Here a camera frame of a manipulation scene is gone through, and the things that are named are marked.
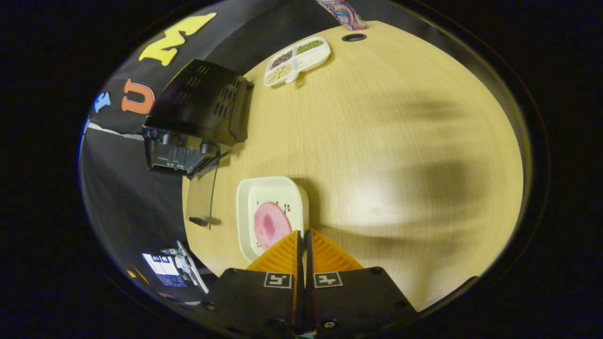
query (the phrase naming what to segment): table surface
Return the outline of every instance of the table surface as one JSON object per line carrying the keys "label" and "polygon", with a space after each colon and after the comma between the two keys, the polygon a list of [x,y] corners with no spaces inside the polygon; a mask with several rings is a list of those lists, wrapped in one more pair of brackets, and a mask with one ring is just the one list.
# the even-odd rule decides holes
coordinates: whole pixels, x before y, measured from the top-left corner
{"label": "table surface", "polygon": [[[215,274],[250,264],[239,249],[236,189],[252,177],[292,178],[308,193],[310,226],[364,267],[386,269],[418,311],[504,249],[523,190],[504,111],[445,52],[368,25],[357,42],[341,40],[343,27],[317,33],[332,53],[293,83],[263,85],[270,58],[245,75],[256,84],[249,137],[217,172],[218,224],[207,230],[185,217],[191,250]],[[202,204],[206,181],[183,179],[184,216]]]}

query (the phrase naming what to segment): pink ham slice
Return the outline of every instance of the pink ham slice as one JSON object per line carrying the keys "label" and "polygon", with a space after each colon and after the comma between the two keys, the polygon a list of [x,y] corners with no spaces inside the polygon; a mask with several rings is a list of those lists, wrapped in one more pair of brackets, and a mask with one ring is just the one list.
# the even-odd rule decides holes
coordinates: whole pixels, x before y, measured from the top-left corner
{"label": "pink ham slice", "polygon": [[257,209],[254,230],[260,246],[267,250],[291,233],[291,224],[279,205],[264,203]]}

